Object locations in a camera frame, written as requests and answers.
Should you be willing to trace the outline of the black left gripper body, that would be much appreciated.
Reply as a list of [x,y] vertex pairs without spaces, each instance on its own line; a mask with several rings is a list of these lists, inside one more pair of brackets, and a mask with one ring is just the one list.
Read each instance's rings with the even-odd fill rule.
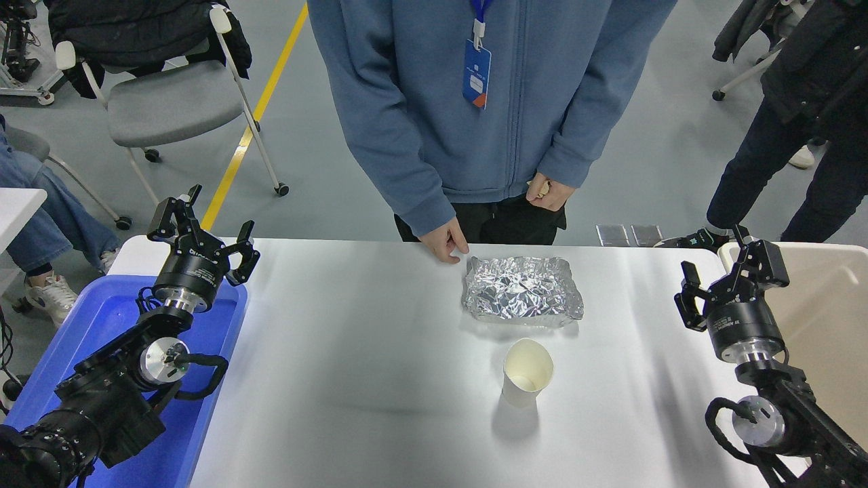
[[171,253],[154,284],[154,297],[162,302],[185,296],[191,303],[213,304],[229,259],[207,258],[193,250]]

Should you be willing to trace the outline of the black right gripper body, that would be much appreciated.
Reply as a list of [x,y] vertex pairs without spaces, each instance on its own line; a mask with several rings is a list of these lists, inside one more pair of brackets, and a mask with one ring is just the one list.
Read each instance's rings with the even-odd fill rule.
[[708,313],[706,326],[716,355],[735,355],[736,345],[756,341],[771,355],[785,349],[777,321],[763,300],[722,304]]

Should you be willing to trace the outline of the person's right hand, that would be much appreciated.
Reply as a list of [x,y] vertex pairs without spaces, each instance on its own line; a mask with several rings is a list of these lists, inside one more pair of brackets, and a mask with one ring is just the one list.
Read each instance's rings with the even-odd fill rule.
[[469,254],[469,242],[456,217],[427,234],[418,236],[418,240],[427,247],[438,262],[457,264],[460,262],[460,256]]

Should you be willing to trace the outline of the person's left hand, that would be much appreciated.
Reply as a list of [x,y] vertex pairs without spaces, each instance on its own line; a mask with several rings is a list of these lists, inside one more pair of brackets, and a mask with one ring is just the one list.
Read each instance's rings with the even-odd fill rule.
[[529,182],[526,200],[534,207],[556,212],[562,209],[572,197],[576,188],[553,180],[538,172]]

